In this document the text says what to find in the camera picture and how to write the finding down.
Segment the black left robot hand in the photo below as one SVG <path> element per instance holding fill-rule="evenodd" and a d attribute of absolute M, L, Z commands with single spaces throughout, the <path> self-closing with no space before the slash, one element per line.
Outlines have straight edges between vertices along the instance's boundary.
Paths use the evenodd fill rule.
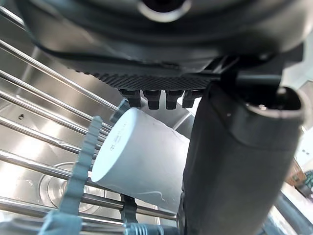
<path fill-rule="evenodd" d="M 18 0 L 32 42 L 151 109 L 200 98 L 182 235 L 253 235 L 289 172 L 306 103 L 280 85 L 303 59 L 310 0 Z"/>

